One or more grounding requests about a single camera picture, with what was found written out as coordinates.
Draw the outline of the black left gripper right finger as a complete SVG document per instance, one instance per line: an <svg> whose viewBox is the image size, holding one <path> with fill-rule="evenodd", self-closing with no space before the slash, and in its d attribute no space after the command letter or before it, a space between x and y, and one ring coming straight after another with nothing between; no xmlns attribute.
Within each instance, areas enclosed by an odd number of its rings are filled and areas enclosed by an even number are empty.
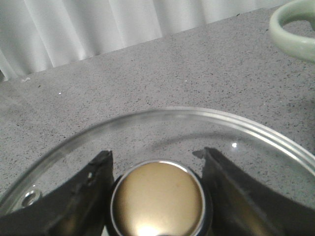
<svg viewBox="0 0 315 236"><path fill-rule="evenodd" d="M315 211L242 171L215 148L203 150L203 179L213 201L216 236L313 236Z"/></svg>

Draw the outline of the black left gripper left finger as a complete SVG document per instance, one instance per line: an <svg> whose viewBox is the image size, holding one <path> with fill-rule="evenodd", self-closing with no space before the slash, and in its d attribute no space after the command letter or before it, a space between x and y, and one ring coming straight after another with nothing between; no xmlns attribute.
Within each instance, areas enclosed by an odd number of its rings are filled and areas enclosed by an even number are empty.
<svg viewBox="0 0 315 236"><path fill-rule="evenodd" d="M62 186L0 219L2 236L100 236L111 193L113 154L101 151Z"/></svg>

